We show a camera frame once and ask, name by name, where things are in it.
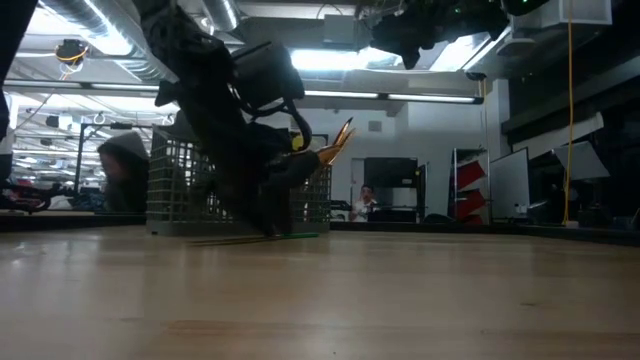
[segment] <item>ceiling pipe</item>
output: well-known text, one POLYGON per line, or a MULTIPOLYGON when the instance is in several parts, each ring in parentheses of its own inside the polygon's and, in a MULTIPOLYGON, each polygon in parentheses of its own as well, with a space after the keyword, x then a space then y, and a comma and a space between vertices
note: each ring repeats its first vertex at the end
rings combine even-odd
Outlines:
POLYGON ((40 0, 53 16, 76 26, 79 34, 106 55, 132 60, 117 64, 143 82, 172 80, 175 75, 147 49, 140 26, 116 0, 40 0))
POLYGON ((202 0, 209 24, 216 31, 230 32, 242 22, 242 13, 235 0, 202 0))

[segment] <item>yellow cable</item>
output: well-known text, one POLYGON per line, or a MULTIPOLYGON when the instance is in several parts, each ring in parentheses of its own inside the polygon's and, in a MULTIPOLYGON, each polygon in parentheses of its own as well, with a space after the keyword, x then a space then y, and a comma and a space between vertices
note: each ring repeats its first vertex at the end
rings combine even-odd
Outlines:
POLYGON ((569 0, 569 154, 567 158, 567 173, 564 187, 564 225, 569 221, 569 193, 571 191, 571 160, 573 155, 573 118, 574 118, 574 99, 573 99, 573 0, 569 0))
POLYGON ((82 51, 82 53, 80 53, 80 54, 78 54, 78 55, 76 55, 76 56, 72 56, 72 57, 70 57, 70 58, 61 58, 61 57, 59 57, 59 56, 57 56, 57 55, 56 55, 56 57, 57 57, 57 58, 58 58, 58 60, 60 60, 60 61, 74 61, 74 60, 78 60, 78 59, 80 59, 81 57, 83 57, 83 56, 87 53, 87 51, 88 51, 88 50, 89 50, 89 47, 87 46, 87 47, 85 47, 85 48, 84 48, 84 51, 82 51))

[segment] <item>person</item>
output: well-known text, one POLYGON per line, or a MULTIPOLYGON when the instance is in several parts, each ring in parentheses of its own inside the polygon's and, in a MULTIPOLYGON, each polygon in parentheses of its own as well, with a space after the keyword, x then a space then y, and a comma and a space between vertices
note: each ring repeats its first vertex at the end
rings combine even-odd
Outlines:
POLYGON ((349 221, 367 222, 368 214, 376 210, 374 208, 376 204, 373 187, 366 184, 362 185, 360 188, 360 199, 353 204, 351 213, 349 214, 349 221))
POLYGON ((114 136, 98 147, 107 176, 108 212, 144 213, 147 210, 149 155, 142 138, 131 131, 114 136))

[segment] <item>man in white shirt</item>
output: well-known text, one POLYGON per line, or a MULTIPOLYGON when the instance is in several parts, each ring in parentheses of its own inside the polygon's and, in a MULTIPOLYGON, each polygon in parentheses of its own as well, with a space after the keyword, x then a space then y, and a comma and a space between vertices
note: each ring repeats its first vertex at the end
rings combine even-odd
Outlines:
POLYGON ((351 213, 349 214, 349 221, 367 222, 369 213, 376 211, 374 207, 376 204, 373 187, 366 184, 362 185, 362 188, 360 188, 360 199, 353 204, 351 213))

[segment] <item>ceiling duct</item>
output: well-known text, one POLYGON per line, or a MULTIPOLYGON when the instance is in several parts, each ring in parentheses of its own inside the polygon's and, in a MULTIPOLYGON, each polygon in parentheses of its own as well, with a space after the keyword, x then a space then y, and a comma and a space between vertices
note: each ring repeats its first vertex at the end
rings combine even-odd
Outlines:
POLYGON ((202 0, 202 3, 216 31, 230 32, 240 25, 242 14, 235 0, 202 0))
POLYGON ((606 26, 613 23, 611 0, 551 0, 539 9, 513 18, 517 29, 544 29, 569 22, 572 13, 574 24, 606 26))
POLYGON ((107 55, 131 57, 116 63, 143 82, 173 75, 149 55, 138 22, 115 0, 40 0, 52 15, 75 26, 93 47, 107 55))

